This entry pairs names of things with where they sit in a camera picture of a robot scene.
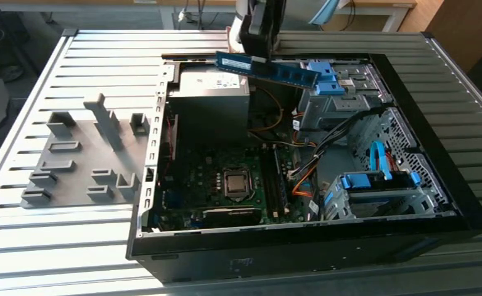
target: white label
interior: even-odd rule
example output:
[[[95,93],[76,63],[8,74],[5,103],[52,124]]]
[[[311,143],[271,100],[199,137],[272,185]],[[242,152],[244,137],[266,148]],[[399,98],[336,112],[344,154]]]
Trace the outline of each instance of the white label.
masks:
[[[299,131],[299,120],[292,120],[292,128]]]
[[[392,7],[412,7],[411,3],[395,3],[392,4]]]
[[[184,73],[182,80],[204,89],[239,88],[239,75],[226,72]]]
[[[243,62],[238,62],[236,60],[230,60],[230,59],[222,59],[222,63],[223,65],[235,67],[235,68],[240,68],[244,70],[250,70],[250,64],[248,63],[243,63]]]
[[[351,79],[342,79],[342,80],[338,80],[338,83],[339,83],[339,85],[355,85],[354,83],[352,83],[352,80]]]
[[[319,211],[320,207],[316,205],[315,202],[312,202],[312,200],[311,200],[310,203],[308,203],[308,207],[310,207],[310,209],[312,210],[312,212],[314,212],[315,214],[318,214],[318,211]]]

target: connector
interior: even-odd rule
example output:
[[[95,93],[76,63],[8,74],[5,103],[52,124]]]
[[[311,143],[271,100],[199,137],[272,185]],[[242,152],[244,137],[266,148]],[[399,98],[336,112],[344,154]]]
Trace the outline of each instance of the connector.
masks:
[[[186,19],[186,9],[183,9],[179,12],[179,17],[178,17],[176,21],[180,23],[182,21],[184,21],[184,19]]]

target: desk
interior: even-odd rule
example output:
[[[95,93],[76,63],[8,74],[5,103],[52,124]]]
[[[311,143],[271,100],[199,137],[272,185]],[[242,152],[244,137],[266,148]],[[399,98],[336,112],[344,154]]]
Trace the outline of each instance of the desk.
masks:
[[[191,0],[187,8],[188,12],[196,12],[198,1]],[[164,29],[174,30],[172,14],[178,14],[186,5],[186,0],[157,0],[161,23]],[[388,15],[383,32],[396,32],[407,11],[416,5],[415,0],[355,0],[356,15]],[[204,8],[206,12],[235,12],[235,0],[208,0]],[[338,9],[335,14],[350,14],[348,5]]]
[[[282,51],[387,55],[482,204],[482,95],[434,39],[418,33],[286,31]],[[0,148],[0,296],[482,294],[482,236],[396,265],[163,287],[124,259],[132,206],[25,210],[20,195],[37,163],[52,111],[85,118],[100,90],[119,118],[151,108],[161,54],[227,48],[223,31],[80,31],[61,37]]]
[[[196,12],[196,0],[190,1],[188,12]],[[383,31],[395,32],[399,24],[411,9],[415,0],[355,0],[356,14],[388,15]],[[186,0],[57,0],[49,4],[47,0],[0,0],[0,8],[4,11],[37,11],[37,12],[144,12],[159,11],[163,29],[174,30],[172,14],[178,14],[184,8]],[[235,0],[208,0],[206,12],[235,12]],[[350,14],[348,6],[336,10],[336,14]]]

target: cpu socket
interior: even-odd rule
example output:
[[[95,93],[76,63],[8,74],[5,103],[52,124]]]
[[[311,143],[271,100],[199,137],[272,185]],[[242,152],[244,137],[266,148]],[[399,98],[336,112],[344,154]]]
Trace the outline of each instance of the cpu socket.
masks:
[[[242,202],[250,197],[251,182],[247,169],[224,168],[224,197],[234,202]]]

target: ram slot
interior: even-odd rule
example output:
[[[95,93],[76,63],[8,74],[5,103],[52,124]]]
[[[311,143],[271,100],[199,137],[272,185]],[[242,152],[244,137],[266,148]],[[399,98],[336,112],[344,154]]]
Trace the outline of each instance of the ram slot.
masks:
[[[260,150],[260,169],[263,179],[264,198],[267,200],[267,213],[270,218],[279,218],[283,215],[282,194],[279,180],[282,176],[275,165],[274,152],[268,149]]]

